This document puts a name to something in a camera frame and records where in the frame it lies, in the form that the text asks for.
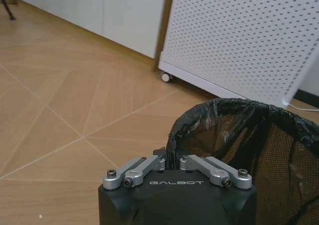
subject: black garbage bag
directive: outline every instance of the black garbage bag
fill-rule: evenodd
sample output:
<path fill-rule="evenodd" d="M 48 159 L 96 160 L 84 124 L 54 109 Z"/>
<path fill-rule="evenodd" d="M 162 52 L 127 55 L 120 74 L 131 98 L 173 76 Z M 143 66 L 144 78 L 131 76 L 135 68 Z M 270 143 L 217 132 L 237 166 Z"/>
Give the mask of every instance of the black garbage bag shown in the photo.
<path fill-rule="evenodd" d="M 256 224 L 319 224 L 315 123 L 276 106 L 218 98 L 176 120 L 166 147 L 167 169 L 178 169 L 181 150 L 248 170 L 257 188 Z"/>

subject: cabinet door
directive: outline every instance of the cabinet door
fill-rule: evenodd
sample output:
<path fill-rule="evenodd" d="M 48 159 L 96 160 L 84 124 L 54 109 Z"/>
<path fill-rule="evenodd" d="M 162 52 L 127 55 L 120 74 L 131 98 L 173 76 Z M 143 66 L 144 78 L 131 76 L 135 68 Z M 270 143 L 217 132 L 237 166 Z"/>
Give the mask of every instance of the cabinet door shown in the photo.
<path fill-rule="evenodd" d="M 103 0 L 23 0 L 44 11 L 102 34 Z"/>
<path fill-rule="evenodd" d="M 103 36 L 154 58 L 164 0 L 104 0 Z"/>

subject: white cord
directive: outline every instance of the white cord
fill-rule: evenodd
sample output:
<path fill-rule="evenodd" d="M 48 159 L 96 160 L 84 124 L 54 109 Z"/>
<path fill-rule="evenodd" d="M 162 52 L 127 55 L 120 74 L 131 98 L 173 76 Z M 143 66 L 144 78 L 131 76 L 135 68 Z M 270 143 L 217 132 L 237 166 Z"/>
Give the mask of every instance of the white cord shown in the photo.
<path fill-rule="evenodd" d="M 313 111 L 313 112 L 319 112 L 319 109 L 302 109 L 302 108 L 298 108 L 296 107 L 295 105 L 292 105 L 292 104 L 288 104 L 289 106 L 295 108 L 295 109 L 298 109 L 298 110 L 302 110 L 302 111 Z"/>

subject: white wall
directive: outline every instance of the white wall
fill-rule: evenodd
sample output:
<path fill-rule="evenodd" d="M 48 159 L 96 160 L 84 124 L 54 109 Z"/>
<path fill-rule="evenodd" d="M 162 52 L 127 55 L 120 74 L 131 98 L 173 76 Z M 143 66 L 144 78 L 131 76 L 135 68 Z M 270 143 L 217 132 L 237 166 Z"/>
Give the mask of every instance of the white wall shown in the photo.
<path fill-rule="evenodd" d="M 104 0 L 103 36 L 154 58 L 164 0 Z"/>
<path fill-rule="evenodd" d="M 154 58 L 164 0 L 23 0 Z"/>
<path fill-rule="evenodd" d="M 319 58 L 309 70 L 299 89 L 319 96 Z"/>

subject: caster wheel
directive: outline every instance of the caster wheel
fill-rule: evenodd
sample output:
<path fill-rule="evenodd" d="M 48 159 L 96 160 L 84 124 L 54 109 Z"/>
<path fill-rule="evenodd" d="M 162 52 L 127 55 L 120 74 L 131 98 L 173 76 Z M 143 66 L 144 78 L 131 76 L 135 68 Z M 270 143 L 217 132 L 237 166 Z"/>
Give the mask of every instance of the caster wheel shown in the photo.
<path fill-rule="evenodd" d="M 168 83 L 172 79 L 172 76 L 167 72 L 162 72 L 162 74 L 160 74 L 160 77 L 165 83 Z"/>

